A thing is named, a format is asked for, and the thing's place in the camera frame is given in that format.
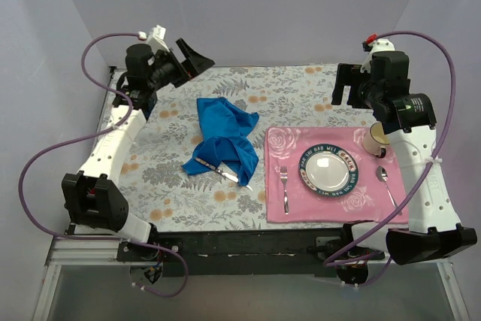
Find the blue cloth napkin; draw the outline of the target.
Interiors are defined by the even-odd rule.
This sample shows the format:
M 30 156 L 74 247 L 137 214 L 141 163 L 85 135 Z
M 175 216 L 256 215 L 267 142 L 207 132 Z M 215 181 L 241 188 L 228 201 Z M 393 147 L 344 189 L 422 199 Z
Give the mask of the blue cloth napkin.
M 208 172 L 194 160 L 198 157 L 215 167 L 226 165 L 237 175 L 241 186 L 247 186 L 259 162 L 247 136 L 258 124 L 259 115 L 242 111 L 223 97 L 198 98 L 196 104 L 203 141 L 183 170 L 189 176 Z

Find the patterned handle table knife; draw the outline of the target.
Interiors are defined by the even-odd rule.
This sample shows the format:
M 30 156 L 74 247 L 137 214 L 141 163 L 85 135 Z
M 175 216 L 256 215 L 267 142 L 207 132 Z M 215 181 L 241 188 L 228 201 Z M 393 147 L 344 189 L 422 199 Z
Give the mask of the patterned handle table knife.
M 218 174 L 219 176 L 225 178 L 226 180 L 230 180 L 233 183 L 236 183 L 238 186 L 241 186 L 241 183 L 238 179 L 237 176 L 228 173 L 227 171 L 223 171 L 220 168 L 217 168 L 210 163 L 204 161 L 203 159 L 200 159 L 198 157 L 195 157 L 194 160 L 199 164 L 202 165 L 205 169 L 208 169 L 209 171 L 214 172 L 215 174 Z

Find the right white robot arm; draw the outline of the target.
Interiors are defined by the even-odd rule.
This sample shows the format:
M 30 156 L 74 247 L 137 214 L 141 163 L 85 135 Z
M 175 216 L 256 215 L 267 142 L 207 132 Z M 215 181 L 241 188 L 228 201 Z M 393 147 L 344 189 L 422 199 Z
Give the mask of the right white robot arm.
M 402 51 L 378 51 L 369 64 L 369 70 L 338 65 L 332 103 L 339 105 L 344 88 L 349 87 L 348 105 L 373 111 L 395 152 L 407 195 L 383 221 L 349 225 L 340 249 L 324 264 L 341 265 L 339 256 L 357 259 L 367 248 L 406 265 L 444 259 L 472 247 L 477 243 L 476 231 L 461 224 L 437 156 L 446 136 L 436 133 L 429 97 L 410 93 L 408 56 Z

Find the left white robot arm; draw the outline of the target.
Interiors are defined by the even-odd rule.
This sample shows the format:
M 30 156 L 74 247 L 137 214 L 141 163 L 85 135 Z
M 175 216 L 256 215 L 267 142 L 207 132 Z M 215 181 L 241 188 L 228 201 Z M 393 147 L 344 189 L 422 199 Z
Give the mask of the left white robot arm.
M 120 94 L 110 111 L 112 131 L 98 138 L 76 174 L 66 174 L 62 180 L 65 208 L 73 223 L 135 240 L 134 251 L 145 261 L 158 256 L 160 243 L 150 236 L 151 225 L 130 212 L 118 188 L 124 159 L 155 107 L 157 91 L 169 84 L 182 86 L 215 64 L 183 39 L 176 43 L 185 57 L 182 62 L 153 39 L 127 49 L 126 72 L 116 86 Z

